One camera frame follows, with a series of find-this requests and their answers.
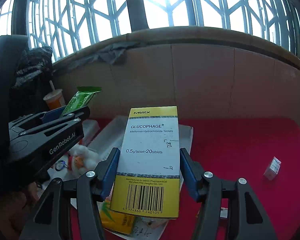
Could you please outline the white fluffy chicken plush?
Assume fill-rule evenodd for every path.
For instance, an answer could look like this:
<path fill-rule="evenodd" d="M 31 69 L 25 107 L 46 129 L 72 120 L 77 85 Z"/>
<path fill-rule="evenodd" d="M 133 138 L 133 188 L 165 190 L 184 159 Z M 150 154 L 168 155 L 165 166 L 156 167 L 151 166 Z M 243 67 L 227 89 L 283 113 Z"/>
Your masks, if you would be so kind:
<path fill-rule="evenodd" d="M 86 146 L 76 144 L 69 150 L 69 171 L 75 178 L 93 171 L 100 161 L 99 154 Z"/>

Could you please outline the yellow tissue pack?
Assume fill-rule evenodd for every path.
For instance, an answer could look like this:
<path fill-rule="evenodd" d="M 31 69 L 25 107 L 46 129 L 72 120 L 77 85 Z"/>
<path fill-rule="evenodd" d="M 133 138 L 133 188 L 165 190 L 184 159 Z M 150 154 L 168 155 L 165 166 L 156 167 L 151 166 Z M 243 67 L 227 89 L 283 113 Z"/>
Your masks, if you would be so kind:
<path fill-rule="evenodd" d="M 104 228 L 130 235 L 133 232 L 136 217 L 110 209 L 110 201 L 105 200 L 100 209 L 100 218 Z"/>

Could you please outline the yellow white Glucophage box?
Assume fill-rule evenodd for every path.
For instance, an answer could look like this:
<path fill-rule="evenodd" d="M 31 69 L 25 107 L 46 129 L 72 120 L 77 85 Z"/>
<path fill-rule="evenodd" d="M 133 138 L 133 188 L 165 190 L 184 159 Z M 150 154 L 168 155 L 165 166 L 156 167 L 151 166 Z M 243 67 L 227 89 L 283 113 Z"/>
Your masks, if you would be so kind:
<path fill-rule="evenodd" d="M 179 215 L 180 147 L 175 106 L 132 108 L 126 124 L 110 208 L 129 215 Z"/>

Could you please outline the green snack packet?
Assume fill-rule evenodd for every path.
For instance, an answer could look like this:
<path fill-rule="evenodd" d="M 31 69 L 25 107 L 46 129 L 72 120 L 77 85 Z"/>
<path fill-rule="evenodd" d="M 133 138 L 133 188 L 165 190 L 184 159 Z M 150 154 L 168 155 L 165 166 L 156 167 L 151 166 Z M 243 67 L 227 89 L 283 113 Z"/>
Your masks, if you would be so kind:
<path fill-rule="evenodd" d="M 81 86 L 77 87 L 77 93 L 71 98 L 62 112 L 62 116 L 68 115 L 88 105 L 95 94 L 102 91 L 101 87 Z"/>

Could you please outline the orange drink cup with straw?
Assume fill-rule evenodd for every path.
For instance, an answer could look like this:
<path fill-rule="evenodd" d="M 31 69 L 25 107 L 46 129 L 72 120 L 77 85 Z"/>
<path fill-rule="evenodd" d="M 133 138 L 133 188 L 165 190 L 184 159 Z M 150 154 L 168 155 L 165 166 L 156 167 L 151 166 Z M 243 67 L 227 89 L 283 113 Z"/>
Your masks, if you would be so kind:
<path fill-rule="evenodd" d="M 48 105 L 49 109 L 57 109 L 59 107 L 65 106 L 65 100 L 63 97 L 63 90 L 62 89 L 55 89 L 53 82 L 49 81 L 52 92 L 44 96 L 43 100 Z"/>

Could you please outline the white storage tray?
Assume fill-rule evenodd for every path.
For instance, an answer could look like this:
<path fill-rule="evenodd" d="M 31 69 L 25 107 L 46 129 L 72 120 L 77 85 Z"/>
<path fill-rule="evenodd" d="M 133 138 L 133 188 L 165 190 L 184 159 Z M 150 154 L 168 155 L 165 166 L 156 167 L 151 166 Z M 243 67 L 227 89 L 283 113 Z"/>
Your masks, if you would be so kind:
<path fill-rule="evenodd" d="M 79 143 L 89 150 L 93 151 L 101 160 L 105 160 L 112 148 L 122 147 L 123 136 L 128 118 L 118 115 L 113 120 L 107 123 L 107 126 L 100 128 L 100 123 L 96 120 L 84 120 L 83 132 L 84 138 Z M 64 155 L 61 157 L 61 164 L 54 165 L 48 170 L 51 178 L 59 177 L 63 180 L 73 179 L 74 176 L 65 166 L 68 164 L 69 157 Z M 160 239 L 168 220 L 136 217 L 134 228 L 130 234 L 121 233 L 105 228 L 105 231 L 110 233 L 109 239 Z"/>

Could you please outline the small white medicine box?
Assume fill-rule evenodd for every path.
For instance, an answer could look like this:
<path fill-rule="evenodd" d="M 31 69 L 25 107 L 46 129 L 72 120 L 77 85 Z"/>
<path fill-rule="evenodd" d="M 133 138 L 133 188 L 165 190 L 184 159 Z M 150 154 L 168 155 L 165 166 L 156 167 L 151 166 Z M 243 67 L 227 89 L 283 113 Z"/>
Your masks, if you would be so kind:
<path fill-rule="evenodd" d="M 280 167 L 281 161 L 276 157 L 273 157 L 272 161 L 270 162 L 263 174 L 264 177 L 266 177 L 268 180 L 273 180 L 278 175 Z"/>

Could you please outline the black plastic bag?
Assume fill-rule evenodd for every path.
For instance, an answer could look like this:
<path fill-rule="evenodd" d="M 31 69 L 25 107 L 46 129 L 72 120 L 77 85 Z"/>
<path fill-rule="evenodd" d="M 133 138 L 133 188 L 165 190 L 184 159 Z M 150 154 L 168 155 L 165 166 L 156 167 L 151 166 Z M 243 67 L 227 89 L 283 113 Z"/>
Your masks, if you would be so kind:
<path fill-rule="evenodd" d="M 53 49 L 49 46 L 23 50 L 17 70 L 14 89 L 21 89 L 40 80 L 49 81 L 52 76 Z"/>

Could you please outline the grey cloth on sill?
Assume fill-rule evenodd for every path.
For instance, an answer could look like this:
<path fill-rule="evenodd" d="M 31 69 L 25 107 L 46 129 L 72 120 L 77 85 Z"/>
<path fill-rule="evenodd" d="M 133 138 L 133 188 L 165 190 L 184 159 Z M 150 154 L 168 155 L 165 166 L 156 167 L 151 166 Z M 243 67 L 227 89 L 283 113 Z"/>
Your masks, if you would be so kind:
<path fill-rule="evenodd" d="M 126 41 L 126 42 L 116 42 L 105 46 L 104 48 L 98 50 L 91 55 L 85 56 L 81 59 L 76 59 L 72 65 L 75 67 L 83 66 L 93 62 L 105 62 L 108 64 L 116 63 L 125 53 L 125 51 L 137 48 L 141 45 L 140 42 Z"/>

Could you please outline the window metal grille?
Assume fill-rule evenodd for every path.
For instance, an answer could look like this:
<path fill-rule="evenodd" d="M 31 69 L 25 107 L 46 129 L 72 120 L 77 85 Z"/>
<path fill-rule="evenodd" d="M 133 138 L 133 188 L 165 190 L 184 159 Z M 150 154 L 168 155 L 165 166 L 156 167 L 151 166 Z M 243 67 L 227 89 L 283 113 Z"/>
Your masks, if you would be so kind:
<path fill-rule="evenodd" d="M 300 58 L 300 14 L 289 0 L 143 0 L 149 28 L 197 25 L 254 35 Z M 132 31 L 127 0 L 26 0 L 31 48 L 58 61 Z"/>

